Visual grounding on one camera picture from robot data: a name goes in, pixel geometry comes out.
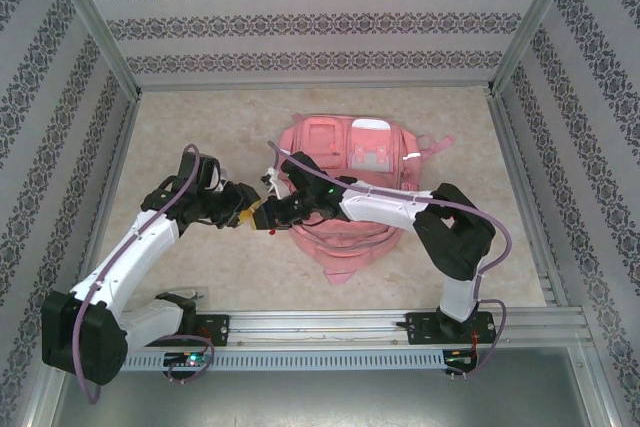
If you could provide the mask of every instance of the patterned wallpaper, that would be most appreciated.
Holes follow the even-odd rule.
[[[144,86],[488,81],[532,0],[95,0]]]
[[[89,248],[130,104],[70,0],[0,0],[0,426],[40,364],[40,306]]]
[[[640,425],[640,0],[555,0],[503,93],[564,287]]]

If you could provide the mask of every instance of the beige floor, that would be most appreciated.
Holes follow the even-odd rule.
[[[217,157],[231,179],[264,193],[259,182],[293,113],[384,116],[415,134],[456,143],[424,164],[422,185],[457,185],[501,219],[514,251],[483,282],[481,296],[508,306],[543,306],[544,297],[518,214],[482,89],[407,88],[147,93],[111,212],[101,256],[126,232],[144,196],[177,171],[190,142]],[[497,236],[491,257],[502,251]],[[406,233],[385,258],[344,285],[330,285],[322,268],[286,232],[270,236],[248,225],[217,230],[194,225],[156,263],[138,288],[138,301],[176,286],[205,286],[204,308],[220,310],[339,310],[435,307],[443,276],[417,236]]]

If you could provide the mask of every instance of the pink backpack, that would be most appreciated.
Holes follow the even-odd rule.
[[[420,149],[415,135],[379,118],[296,114],[293,120],[296,124],[280,138],[281,149],[303,151],[334,177],[348,175],[378,187],[419,190],[422,161],[453,143],[451,136],[440,142],[423,136],[430,146]],[[289,229],[298,248],[324,266],[332,284],[346,282],[357,269],[386,255],[402,233],[374,222],[323,221],[319,214]]]

